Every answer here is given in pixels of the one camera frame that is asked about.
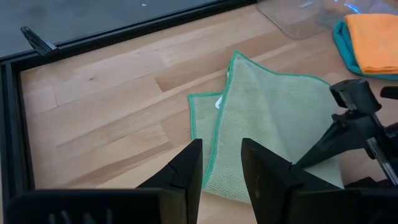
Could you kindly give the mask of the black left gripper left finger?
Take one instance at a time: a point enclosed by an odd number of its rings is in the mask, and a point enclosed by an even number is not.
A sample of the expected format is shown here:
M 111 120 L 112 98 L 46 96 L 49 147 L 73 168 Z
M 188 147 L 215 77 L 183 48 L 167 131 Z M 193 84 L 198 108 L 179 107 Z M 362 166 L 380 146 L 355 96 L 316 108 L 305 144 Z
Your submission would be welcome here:
M 138 186 L 149 196 L 138 220 L 144 224 L 197 224 L 202 178 L 202 140 L 195 139 Z

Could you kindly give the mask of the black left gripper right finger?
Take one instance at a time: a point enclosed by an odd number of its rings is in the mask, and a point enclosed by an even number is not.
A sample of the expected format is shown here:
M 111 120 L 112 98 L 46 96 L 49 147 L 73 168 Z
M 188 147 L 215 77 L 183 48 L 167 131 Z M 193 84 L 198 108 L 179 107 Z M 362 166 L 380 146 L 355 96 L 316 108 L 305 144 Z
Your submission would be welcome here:
M 256 141 L 241 145 L 244 181 L 258 224 L 337 224 L 329 194 L 337 186 L 310 174 Z

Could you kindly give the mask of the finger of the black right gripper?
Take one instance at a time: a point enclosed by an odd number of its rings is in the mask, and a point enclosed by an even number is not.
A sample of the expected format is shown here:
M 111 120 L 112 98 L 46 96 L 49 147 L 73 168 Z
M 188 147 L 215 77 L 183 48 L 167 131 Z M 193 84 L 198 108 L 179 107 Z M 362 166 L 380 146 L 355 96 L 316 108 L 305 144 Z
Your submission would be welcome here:
M 374 115 L 333 114 L 332 125 L 296 165 L 307 168 L 355 149 L 369 149 L 368 139 L 385 135 Z

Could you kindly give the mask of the teal microfiber towel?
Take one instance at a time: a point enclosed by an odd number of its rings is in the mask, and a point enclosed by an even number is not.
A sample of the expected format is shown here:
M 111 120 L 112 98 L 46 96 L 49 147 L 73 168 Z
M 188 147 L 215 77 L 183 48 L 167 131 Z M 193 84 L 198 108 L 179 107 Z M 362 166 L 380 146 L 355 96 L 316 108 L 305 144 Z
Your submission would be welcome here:
M 355 73 L 362 77 L 375 78 L 379 80 L 398 81 L 398 74 L 365 75 L 362 73 L 354 56 L 354 49 L 351 41 L 351 36 L 349 34 L 348 26 L 343 21 L 339 21 L 337 25 L 333 28 L 333 39 L 346 65 L 346 68 L 350 72 Z

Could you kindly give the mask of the orange microfiber towel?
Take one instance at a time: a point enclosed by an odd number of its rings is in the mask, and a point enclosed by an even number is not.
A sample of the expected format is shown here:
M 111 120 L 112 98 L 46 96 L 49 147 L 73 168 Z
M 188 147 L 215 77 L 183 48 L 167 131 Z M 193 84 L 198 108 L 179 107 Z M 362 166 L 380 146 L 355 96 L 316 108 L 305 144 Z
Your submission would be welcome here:
M 354 56 L 365 75 L 398 75 L 398 15 L 345 17 Z

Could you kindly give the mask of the pale green microfiber towel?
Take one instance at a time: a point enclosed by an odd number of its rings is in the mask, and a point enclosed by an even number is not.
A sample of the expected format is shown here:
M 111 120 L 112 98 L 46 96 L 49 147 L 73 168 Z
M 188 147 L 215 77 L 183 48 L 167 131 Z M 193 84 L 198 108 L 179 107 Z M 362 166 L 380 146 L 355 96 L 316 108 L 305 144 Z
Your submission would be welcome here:
M 276 73 L 235 52 L 223 91 L 188 96 L 191 135 L 203 141 L 202 189 L 249 202 L 242 140 L 297 162 L 332 123 L 337 105 L 329 87 L 321 78 Z

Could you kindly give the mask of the clear plastic bin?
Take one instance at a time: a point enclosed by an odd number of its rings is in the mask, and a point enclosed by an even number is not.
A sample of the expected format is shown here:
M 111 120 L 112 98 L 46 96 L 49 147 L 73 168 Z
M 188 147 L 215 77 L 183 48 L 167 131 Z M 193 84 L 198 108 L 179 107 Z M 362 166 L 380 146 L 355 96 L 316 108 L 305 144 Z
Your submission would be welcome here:
M 286 36 L 307 39 L 349 14 L 398 15 L 398 0 L 257 0 L 256 9 Z

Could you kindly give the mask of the black aluminium table frame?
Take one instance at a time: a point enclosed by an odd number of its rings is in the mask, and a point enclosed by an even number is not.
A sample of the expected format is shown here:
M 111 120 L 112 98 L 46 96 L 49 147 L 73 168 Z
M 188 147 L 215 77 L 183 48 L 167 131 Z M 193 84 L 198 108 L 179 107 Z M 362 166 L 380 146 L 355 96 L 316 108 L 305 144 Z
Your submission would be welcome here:
M 256 0 L 214 0 L 128 26 L 54 44 L 58 50 L 47 56 L 39 55 L 32 48 L 0 58 L 0 163 L 3 202 L 8 203 L 12 198 L 35 189 L 21 87 L 22 71 L 255 2 Z

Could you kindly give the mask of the black frame clip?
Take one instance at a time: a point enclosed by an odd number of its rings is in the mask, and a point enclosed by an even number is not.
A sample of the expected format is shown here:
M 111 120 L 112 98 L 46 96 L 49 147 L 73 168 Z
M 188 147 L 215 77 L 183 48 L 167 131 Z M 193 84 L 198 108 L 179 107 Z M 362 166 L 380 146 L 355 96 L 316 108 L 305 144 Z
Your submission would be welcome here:
M 21 32 L 28 41 L 28 43 L 32 46 L 32 48 L 41 56 L 53 54 L 58 50 L 57 46 L 49 41 L 42 39 L 34 31 L 26 26 L 21 27 Z

